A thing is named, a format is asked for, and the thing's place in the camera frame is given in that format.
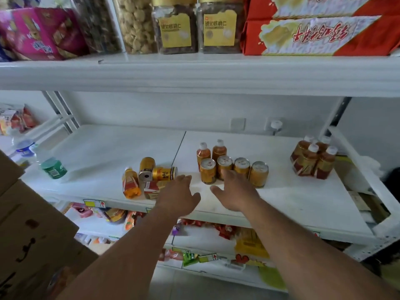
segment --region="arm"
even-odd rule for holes
[[[190,214],[200,194],[191,176],[178,176],[160,192],[155,207],[136,227],[84,270],[57,300],[146,299],[158,257],[179,217]]]
[[[400,299],[396,290],[352,258],[323,242],[258,195],[234,171],[223,173],[224,190],[211,191],[224,207],[242,212],[297,300]]]

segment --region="gold can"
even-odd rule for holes
[[[153,168],[156,167],[156,161],[152,157],[145,157],[140,163],[139,178],[142,181],[153,180]]]
[[[152,171],[152,177],[154,181],[167,181],[174,180],[177,176],[177,167],[162,168],[155,167]]]
[[[237,158],[235,163],[233,163],[233,170],[248,179],[250,172],[250,161],[243,157]]]
[[[269,168],[267,163],[263,161],[256,161],[253,163],[250,169],[249,181],[256,188],[264,187],[267,182],[267,177],[269,174]]]
[[[200,176],[204,184],[213,184],[216,181],[217,166],[213,159],[207,158],[201,160]]]
[[[217,159],[217,179],[224,180],[221,170],[232,170],[233,161],[229,156],[219,156]]]

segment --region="forearm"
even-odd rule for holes
[[[155,207],[82,272],[57,300],[146,299],[164,243],[177,219]]]
[[[298,300],[399,299],[398,294],[359,263],[260,198],[249,200],[244,215]]]

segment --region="bottle with green label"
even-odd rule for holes
[[[61,164],[61,161],[55,158],[52,153],[37,144],[30,147],[34,152],[36,161],[40,168],[45,171],[52,179],[60,179],[65,176],[67,169]]]

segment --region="pink box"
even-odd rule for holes
[[[0,11],[0,34],[21,60],[65,60],[89,54],[71,9]]]

